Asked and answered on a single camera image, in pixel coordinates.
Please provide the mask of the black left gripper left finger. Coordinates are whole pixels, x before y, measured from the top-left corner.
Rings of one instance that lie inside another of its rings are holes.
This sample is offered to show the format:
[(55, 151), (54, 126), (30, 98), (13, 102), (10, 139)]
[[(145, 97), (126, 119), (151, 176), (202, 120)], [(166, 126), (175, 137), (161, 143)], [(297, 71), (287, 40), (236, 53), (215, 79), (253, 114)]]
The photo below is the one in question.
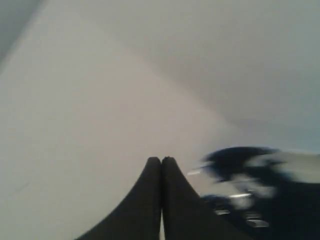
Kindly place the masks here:
[(161, 209), (161, 161), (150, 157), (120, 204), (78, 239), (158, 240)]

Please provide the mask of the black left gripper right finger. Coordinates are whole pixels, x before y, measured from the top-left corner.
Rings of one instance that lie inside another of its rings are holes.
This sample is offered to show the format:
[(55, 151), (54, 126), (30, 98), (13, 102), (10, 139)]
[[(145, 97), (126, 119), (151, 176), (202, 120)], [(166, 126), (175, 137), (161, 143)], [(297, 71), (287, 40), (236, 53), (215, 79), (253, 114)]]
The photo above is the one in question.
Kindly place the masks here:
[(166, 240), (250, 239), (205, 205), (169, 156), (161, 163), (161, 207)]

